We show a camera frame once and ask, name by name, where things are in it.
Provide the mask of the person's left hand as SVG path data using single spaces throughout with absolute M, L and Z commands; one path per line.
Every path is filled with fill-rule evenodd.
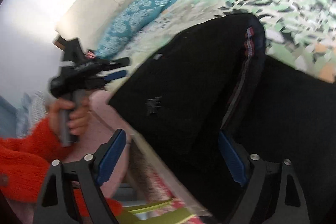
M 60 111 L 70 110 L 67 123 L 70 133 L 76 136 L 83 135 L 89 123 L 89 98 L 85 96 L 80 106 L 75 109 L 75 104 L 65 99 L 56 99 L 49 107 L 49 127 L 53 133 L 60 136 Z

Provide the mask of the orange sweater forearm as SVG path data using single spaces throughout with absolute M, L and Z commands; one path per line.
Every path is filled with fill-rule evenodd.
M 42 119 L 23 139 L 1 139 L 1 192 L 22 223 L 32 223 L 34 205 L 51 162 L 80 159 L 108 141 L 110 133 L 94 122 L 81 141 L 62 147 L 50 127 L 50 117 Z

